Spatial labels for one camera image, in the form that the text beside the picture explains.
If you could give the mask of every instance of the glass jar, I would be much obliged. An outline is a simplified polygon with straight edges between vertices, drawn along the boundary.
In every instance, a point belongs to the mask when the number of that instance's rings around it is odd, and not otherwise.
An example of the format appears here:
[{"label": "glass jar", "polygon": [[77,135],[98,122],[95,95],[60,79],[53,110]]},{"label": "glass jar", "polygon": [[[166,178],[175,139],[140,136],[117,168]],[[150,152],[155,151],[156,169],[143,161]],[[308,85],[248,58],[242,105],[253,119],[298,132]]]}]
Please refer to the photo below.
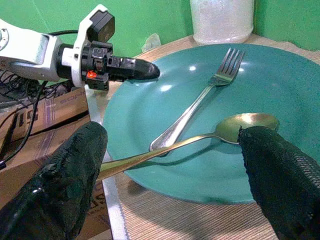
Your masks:
[{"label": "glass jar", "polygon": [[199,45],[243,43],[254,29],[254,0],[190,0],[190,6]]}]

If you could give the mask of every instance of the metal utensil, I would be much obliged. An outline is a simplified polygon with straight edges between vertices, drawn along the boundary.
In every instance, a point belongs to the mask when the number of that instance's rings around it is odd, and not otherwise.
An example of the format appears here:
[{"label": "metal utensil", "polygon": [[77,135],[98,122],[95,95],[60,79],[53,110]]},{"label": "metal utensil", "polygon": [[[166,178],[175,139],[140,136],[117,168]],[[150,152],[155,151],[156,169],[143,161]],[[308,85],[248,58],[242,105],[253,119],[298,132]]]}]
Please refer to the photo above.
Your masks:
[{"label": "metal utensil", "polygon": [[221,121],[216,126],[215,131],[212,133],[194,136],[177,142],[171,146],[165,146],[136,156],[105,162],[101,165],[100,174],[97,178],[97,181],[111,177],[112,175],[123,172],[144,161],[163,155],[171,150],[194,143],[201,139],[219,138],[222,141],[230,144],[238,144],[237,139],[240,127],[246,129],[253,126],[265,126],[275,130],[278,126],[278,123],[278,120],[274,116],[265,113],[242,113],[233,115]]},{"label": "metal utensil", "polygon": [[149,151],[168,147],[174,144],[189,119],[195,113],[196,109],[210,92],[213,87],[229,85],[235,79],[240,63],[244,56],[244,52],[229,48],[224,56],[222,63],[217,72],[211,77],[210,84],[200,93],[196,100],[184,111],[184,113],[160,136],[158,136],[149,146]]}]

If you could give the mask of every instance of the red light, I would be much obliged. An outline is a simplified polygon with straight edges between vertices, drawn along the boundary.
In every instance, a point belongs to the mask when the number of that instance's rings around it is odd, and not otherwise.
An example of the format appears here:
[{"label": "red light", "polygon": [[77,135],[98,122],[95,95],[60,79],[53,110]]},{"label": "red light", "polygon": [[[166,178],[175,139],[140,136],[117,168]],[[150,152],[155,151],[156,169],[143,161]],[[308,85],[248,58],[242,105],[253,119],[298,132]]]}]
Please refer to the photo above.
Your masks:
[{"label": "red light", "polygon": [[97,77],[97,73],[95,73],[94,71],[88,71],[88,72],[86,73],[86,77],[87,77],[88,79],[95,79],[95,78]]}]

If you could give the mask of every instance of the spoon handle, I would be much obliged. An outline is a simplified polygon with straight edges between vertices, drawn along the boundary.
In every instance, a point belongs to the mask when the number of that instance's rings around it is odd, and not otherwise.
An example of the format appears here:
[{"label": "spoon handle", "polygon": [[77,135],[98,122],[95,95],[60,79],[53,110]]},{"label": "spoon handle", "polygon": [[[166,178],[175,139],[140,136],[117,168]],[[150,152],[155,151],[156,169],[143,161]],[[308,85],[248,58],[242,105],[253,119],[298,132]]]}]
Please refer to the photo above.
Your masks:
[{"label": "spoon handle", "polygon": [[149,151],[146,153],[142,153],[142,154],[139,154],[136,156],[131,156],[131,157],[123,158],[120,160],[102,163],[101,168],[100,168],[100,174],[97,177],[96,181],[101,181],[103,179],[111,177],[112,175],[118,174],[118,173],[123,172],[133,166],[136,166],[142,162],[145,162],[149,159],[163,155],[171,150],[183,147],[185,145],[188,145],[188,144],[191,144],[191,143],[194,143],[196,141],[199,141],[201,139],[206,139],[206,138],[220,138],[220,137],[215,135],[215,133],[207,133],[207,134],[198,135],[198,136],[188,138],[186,140],[177,142],[171,146],[165,146],[165,147],[162,147],[162,148],[159,148],[159,149],[156,149],[153,151]]}]

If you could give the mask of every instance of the spoon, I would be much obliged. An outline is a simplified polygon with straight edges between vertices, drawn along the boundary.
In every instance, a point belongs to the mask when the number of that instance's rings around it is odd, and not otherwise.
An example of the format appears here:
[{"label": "spoon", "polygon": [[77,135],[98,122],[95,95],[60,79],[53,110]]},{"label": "spoon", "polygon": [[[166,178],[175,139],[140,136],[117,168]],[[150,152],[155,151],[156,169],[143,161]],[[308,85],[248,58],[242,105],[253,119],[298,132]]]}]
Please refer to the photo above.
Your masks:
[{"label": "spoon", "polygon": [[171,146],[165,146],[136,156],[102,163],[97,181],[111,177],[112,175],[123,172],[149,159],[163,155],[169,151],[194,143],[201,139],[218,138],[226,143],[238,144],[238,133],[240,127],[246,129],[253,126],[265,126],[275,130],[278,123],[279,121],[274,116],[266,113],[242,113],[229,116],[216,126],[214,132],[194,136],[177,142]]}]

